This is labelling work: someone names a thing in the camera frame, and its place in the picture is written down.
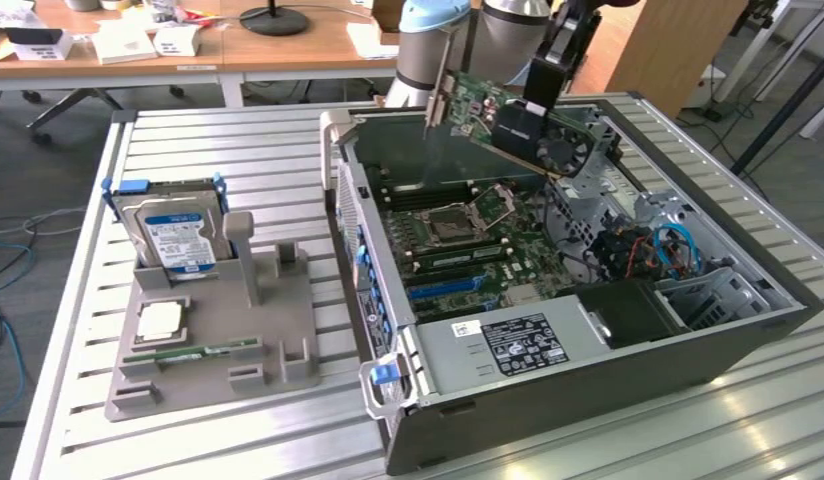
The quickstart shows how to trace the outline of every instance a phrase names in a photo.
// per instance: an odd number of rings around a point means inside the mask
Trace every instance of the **office chair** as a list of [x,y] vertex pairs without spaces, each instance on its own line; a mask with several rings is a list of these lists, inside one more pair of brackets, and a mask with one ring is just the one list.
[[[169,86],[169,94],[176,98],[184,98],[185,93],[184,89],[176,85]],[[112,107],[113,110],[122,110],[121,105],[116,101],[116,99],[106,93],[106,90],[102,88],[77,88],[73,90],[62,99],[58,101],[55,105],[53,105],[45,112],[38,115],[38,118],[31,121],[29,125],[26,125],[26,129],[30,133],[30,139],[35,145],[49,145],[53,143],[53,137],[50,137],[49,133],[38,132],[38,129],[53,120],[57,116],[67,111],[70,107],[77,105],[85,98],[97,97],[99,98],[106,105]],[[41,95],[38,92],[33,92],[29,90],[23,91],[23,99],[29,103],[39,103]]]

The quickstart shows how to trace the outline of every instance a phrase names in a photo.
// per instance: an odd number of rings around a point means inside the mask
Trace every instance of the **chair wheel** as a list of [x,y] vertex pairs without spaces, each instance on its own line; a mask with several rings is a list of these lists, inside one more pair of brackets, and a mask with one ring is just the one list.
[[53,137],[49,133],[33,133],[30,140],[35,145],[50,145],[53,143]]
[[23,91],[23,100],[29,103],[41,103],[41,94],[38,92]]

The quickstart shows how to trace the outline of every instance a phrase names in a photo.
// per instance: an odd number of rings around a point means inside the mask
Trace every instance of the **power supply label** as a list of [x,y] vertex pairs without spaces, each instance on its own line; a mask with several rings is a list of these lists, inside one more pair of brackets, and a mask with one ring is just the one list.
[[145,227],[165,268],[181,273],[202,272],[213,268],[213,245],[201,235],[201,214],[148,217]]
[[506,376],[569,360],[541,313],[482,325],[481,330],[497,368]]

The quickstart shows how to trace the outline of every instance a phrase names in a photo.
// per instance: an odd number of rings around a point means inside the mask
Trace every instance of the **hard drive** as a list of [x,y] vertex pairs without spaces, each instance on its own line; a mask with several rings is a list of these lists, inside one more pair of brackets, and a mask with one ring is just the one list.
[[122,181],[103,194],[128,231],[142,267],[164,267],[169,278],[216,273],[232,258],[222,233],[225,183],[221,177],[180,182]]

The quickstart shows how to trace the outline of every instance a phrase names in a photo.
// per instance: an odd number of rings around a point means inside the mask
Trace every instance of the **gray 3d printed tray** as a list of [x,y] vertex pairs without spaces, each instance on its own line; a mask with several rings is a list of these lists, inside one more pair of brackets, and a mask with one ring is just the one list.
[[[241,254],[217,262],[217,278],[170,284],[162,268],[134,270],[106,398],[110,421],[318,383],[306,256],[296,244],[280,244],[252,257],[248,223],[238,241],[226,235]],[[160,302],[181,305],[180,327],[170,338],[140,341],[141,311]]]

